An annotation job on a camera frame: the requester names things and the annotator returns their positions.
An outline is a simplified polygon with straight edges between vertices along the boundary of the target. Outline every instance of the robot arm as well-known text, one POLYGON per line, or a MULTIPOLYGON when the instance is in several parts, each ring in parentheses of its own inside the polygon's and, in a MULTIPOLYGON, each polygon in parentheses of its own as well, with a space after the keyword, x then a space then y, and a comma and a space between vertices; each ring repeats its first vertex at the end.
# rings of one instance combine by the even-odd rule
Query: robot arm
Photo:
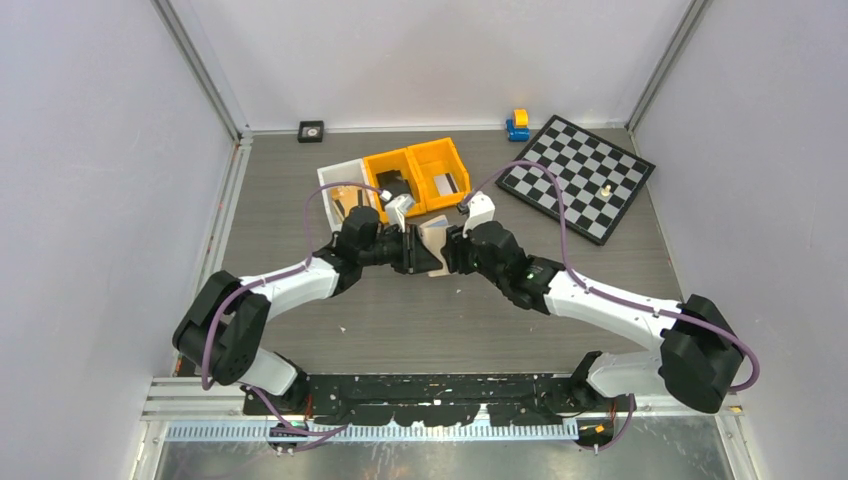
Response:
POLYGON ((484 221, 475 218, 475 200, 469 203, 468 222, 446 231, 442 253, 451 273, 480 273, 520 308, 588 322, 647 349, 587 354, 572 375, 575 389, 589 390, 575 395, 586 398, 583 406, 592 408, 598 396, 668 392, 695 410, 719 410, 742 364, 741 351, 713 332, 668 316, 685 314, 732 334, 715 304, 698 295, 682 304, 647 298, 526 255, 514 235, 491 220, 487 200, 476 209, 484 221))
MULTIPOLYGON (((219 327, 212 345, 212 378, 223 385, 241 382, 273 395, 293 395, 290 387, 305 374, 259 347, 268 319, 344 292, 359 280, 363 266, 389 264, 402 274, 447 267, 450 273, 483 275, 520 308, 582 320, 647 349, 628 355, 587 354, 571 377, 570 395, 581 406, 592 408, 601 398, 624 393, 668 391, 691 408, 718 411, 742 354, 711 332, 659 315, 682 312, 732 332, 712 302, 693 295, 681 305, 603 285, 556 261, 525 255, 513 234, 493 220, 494 205, 487 196, 478 193, 466 208, 464 225, 442 227, 445 243, 438 252, 425 247, 416 225, 396 220, 381 227, 375 210, 354 208, 333 241, 313 254, 308 269, 262 281, 233 302, 226 312, 233 314, 232 320, 219 327), (650 308, 639 308, 642 305, 650 308)), ((242 285, 299 268, 302 265, 242 279, 224 271, 214 274, 175 332, 174 346, 200 364, 212 316, 225 297, 242 285)))

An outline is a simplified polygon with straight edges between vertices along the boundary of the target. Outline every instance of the yellow bin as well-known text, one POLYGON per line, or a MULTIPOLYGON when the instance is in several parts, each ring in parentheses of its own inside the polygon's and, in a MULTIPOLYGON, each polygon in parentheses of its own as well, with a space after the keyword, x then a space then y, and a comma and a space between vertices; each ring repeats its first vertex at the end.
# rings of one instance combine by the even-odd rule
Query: yellow bin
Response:
POLYGON ((407 148, 421 171, 421 193, 427 211, 456 205, 471 192, 468 171, 450 137, 407 148))
MULTIPOLYGON (((427 213, 424 192, 421 191, 421 185, 423 185, 421 171, 418 169, 415 158, 408 148, 369 155, 363 158, 363 161, 365 162, 368 181, 374 186, 380 185, 377 182, 377 175, 392 170, 400 171, 403 179, 409 183, 409 189, 412 190, 412 198, 415 199, 415 205, 406 213, 407 217, 427 213)), ((377 212, 380 214, 381 222, 389 223, 389 217, 386 215, 383 205, 380 202, 377 202, 377 212)))

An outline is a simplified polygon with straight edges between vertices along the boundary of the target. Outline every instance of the black and white checkered board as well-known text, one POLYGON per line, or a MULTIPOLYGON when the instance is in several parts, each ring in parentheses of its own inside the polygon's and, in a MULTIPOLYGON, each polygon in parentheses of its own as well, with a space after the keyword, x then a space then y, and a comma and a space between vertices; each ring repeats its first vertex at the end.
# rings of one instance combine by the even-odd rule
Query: black and white checkered board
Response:
MULTIPOLYGON (((598 245, 607 242, 654 171, 652 163, 556 115, 516 158, 522 159, 546 167, 557 177, 563 189, 566 223, 598 245)), ((515 167, 496 183, 559 220, 556 192, 541 170, 515 167)))

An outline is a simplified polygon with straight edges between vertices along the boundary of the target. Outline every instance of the small black square object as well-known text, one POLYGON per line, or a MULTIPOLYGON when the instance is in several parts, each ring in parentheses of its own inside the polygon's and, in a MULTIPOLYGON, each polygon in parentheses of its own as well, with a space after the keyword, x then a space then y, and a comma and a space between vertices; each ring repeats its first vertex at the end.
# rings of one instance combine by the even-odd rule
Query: small black square object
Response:
POLYGON ((527 196, 532 198, 533 200, 538 200, 538 199, 542 198, 542 195, 544 195, 544 194, 545 194, 545 192, 538 190, 538 189, 535 189, 535 188, 531 188, 530 191, 527 192, 527 196))
POLYGON ((320 143, 324 140, 324 121, 311 120, 300 122, 297 129, 298 143, 320 143))

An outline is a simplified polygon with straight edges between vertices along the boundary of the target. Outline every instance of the gray floor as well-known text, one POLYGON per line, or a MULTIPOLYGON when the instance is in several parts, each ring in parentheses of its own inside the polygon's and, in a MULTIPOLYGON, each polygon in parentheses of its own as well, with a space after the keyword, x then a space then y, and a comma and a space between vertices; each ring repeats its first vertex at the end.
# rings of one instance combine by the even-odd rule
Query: gray floor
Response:
MULTIPOLYGON (((632 149, 624 130, 599 135, 632 149)), ((224 268, 253 275, 306 255, 303 201, 318 185, 315 169, 450 136, 472 183, 514 159, 524 144, 503 132, 328 134, 321 144, 293 135, 258 136, 245 174, 224 268)), ((495 218, 528 253, 559 259, 558 225, 495 186, 486 190, 495 218)), ((454 209, 444 213, 454 223, 454 209)), ((316 247, 329 239, 320 199, 309 208, 316 247)), ((416 217, 417 222, 423 218, 416 217)), ((639 193, 604 247, 569 232, 570 261, 591 278, 660 298, 679 298, 647 190, 639 193)), ((335 373, 571 371, 584 353, 639 347, 576 320, 520 310, 479 276, 400 276, 366 269, 339 297, 304 305, 271 321, 262 345, 307 371, 335 373)))

